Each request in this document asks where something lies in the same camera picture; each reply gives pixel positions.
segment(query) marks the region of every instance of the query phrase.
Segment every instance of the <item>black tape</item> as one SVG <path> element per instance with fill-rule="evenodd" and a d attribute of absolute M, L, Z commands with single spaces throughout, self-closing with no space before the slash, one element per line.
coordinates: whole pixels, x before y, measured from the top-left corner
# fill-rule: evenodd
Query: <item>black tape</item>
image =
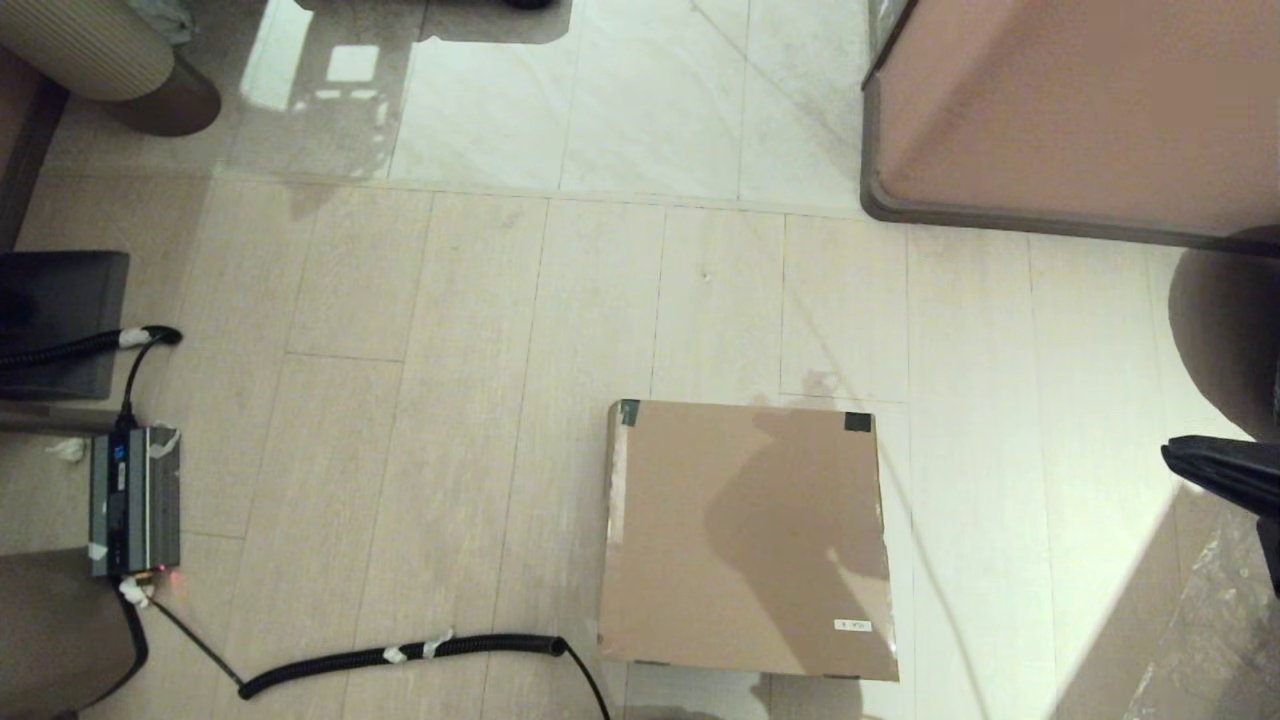
<path fill-rule="evenodd" d="M 640 401 L 639 400 L 623 400 L 618 402 L 618 410 L 622 415 L 622 424 L 627 427 L 636 425 L 636 418 L 640 416 Z"/>
<path fill-rule="evenodd" d="M 872 432 L 872 416 L 867 413 L 845 413 L 845 429 L 854 433 Z"/>

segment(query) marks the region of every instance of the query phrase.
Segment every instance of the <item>plastic wrap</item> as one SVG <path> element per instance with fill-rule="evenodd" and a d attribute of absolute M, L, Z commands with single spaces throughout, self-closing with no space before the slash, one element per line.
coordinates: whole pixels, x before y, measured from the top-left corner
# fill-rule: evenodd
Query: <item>plastic wrap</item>
<path fill-rule="evenodd" d="M 191 42 L 195 20 L 184 0 L 129 0 L 129 6 L 163 35 L 169 45 Z"/>
<path fill-rule="evenodd" d="M 1280 719 L 1280 600 L 1257 516 L 1225 507 L 1126 720 Z"/>

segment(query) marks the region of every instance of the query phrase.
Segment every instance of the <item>white marble floor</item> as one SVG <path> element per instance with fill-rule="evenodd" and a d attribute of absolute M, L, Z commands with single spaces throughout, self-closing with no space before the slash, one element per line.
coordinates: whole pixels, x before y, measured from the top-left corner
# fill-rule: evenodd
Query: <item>white marble floor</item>
<path fill-rule="evenodd" d="M 195 0 L 204 133 L 72 101 L 49 167 L 858 208 L 865 4 Z"/>

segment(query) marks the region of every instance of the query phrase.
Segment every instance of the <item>black cable sleeve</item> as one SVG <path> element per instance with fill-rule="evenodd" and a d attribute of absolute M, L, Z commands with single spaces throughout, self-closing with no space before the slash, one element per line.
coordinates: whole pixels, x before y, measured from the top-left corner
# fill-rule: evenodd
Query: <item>black cable sleeve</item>
<path fill-rule="evenodd" d="M 165 345 L 178 345 L 182 342 L 182 332 L 177 328 L 170 328 L 168 325 L 143 325 L 142 329 L 151 333 L 152 342 L 163 342 Z M 35 368 L 38 365 L 47 365 L 50 363 L 60 363 L 74 357 L 119 350 L 122 332 L 123 331 L 108 331 L 82 337 L 79 340 L 73 340 L 70 342 L 64 342 L 61 345 L 41 347 L 40 350 L 0 355 L 0 370 Z"/>
<path fill-rule="evenodd" d="M 399 646 L 399 651 L 403 652 L 408 660 L 421 660 L 425 644 L 426 643 L 403 644 Z M 563 638 L 549 635 L 493 634 L 471 635 L 445 641 L 435 648 L 435 657 L 471 655 L 475 652 L 531 652 L 559 657 L 564 655 L 566 650 L 568 650 L 568 643 L 566 643 Z M 387 652 L 387 648 L 379 647 L 352 652 L 339 652 L 337 655 L 316 657 L 315 660 L 291 662 L 289 665 L 268 670 L 266 673 L 250 679 L 247 683 L 241 685 L 239 696 L 242 700 L 250 700 L 268 688 L 301 678 L 311 678 L 325 673 L 355 670 L 357 667 L 371 667 L 375 665 L 392 665 L 392 662 L 383 656 L 384 652 Z"/>
<path fill-rule="evenodd" d="M 42 347 L 40 350 L 0 355 L 0 370 L 35 368 L 37 365 L 47 365 L 50 363 L 69 360 L 72 357 L 97 355 L 99 352 L 118 350 L 119 347 L 120 331 L 109 331 L 81 340 L 74 340 L 72 342 L 64 342 L 61 345 Z"/>

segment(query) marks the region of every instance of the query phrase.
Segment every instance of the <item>cardboard sheet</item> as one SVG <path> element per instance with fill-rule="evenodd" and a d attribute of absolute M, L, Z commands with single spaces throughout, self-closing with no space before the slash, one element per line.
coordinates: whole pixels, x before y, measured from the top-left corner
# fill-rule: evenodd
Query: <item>cardboard sheet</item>
<path fill-rule="evenodd" d="M 874 418 L 621 401 L 605 657 L 897 680 Z"/>

